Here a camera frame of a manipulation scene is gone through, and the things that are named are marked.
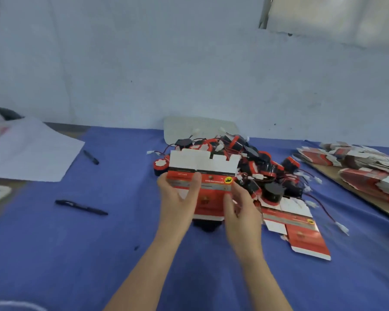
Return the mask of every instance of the sheet of paper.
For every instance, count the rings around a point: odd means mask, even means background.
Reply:
[[[83,145],[38,119],[24,118],[0,137],[0,178],[61,181]]]

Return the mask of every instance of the pen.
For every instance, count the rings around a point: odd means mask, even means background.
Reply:
[[[95,165],[99,165],[98,159],[92,156],[88,151],[84,150],[85,156],[87,156]]]
[[[64,205],[64,206],[73,207],[75,209],[82,209],[83,211],[87,211],[89,213],[94,213],[94,214],[98,214],[98,215],[108,215],[107,212],[102,211],[100,209],[94,209],[93,207],[79,205],[79,204],[76,204],[75,202],[71,202],[71,201],[67,201],[67,200],[56,200],[55,203],[57,205]]]

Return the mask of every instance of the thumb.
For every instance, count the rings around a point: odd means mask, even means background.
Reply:
[[[225,221],[233,221],[236,218],[232,196],[229,193],[226,193],[223,197],[223,212]]]
[[[189,192],[185,198],[185,201],[189,203],[194,203],[196,205],[197,197],[199,195],[200,187],[202,186],[202,174],[200,172],[195,172],[192,177],[192,182],[190,183]]]

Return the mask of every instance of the blue tablecloth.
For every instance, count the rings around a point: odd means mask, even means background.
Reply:
[[[26,185],[0,217],[0,299],[58,311],[102,310],[153,240],[159,193],[152,169],[156,156],[146,151],[165,147],[163,131],[91,128],[82,139],[100,160],[98,166],[78,155],[61,182]],[[308,145],[273,139],[251,143],[276,161]],[[389,310],[389,218],[318,176],[323,184],[311,182],[314,196],[350,236],[321,208],[312,210],[331,252],[328,262],[293,252],[263,228],[272,273],[295,311]],[[104,209],[109,216],[55,206],[55,199]],[[224,227],[214,233],[190,227],[158,310],[250,309]]]

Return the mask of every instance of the white wall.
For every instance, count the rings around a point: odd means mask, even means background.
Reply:
[[[0,105],[63,123],[161,128],[167,115],[208,116],[249,136],[389,146],[389,54],[258,29],[261,9],[2,0]]]

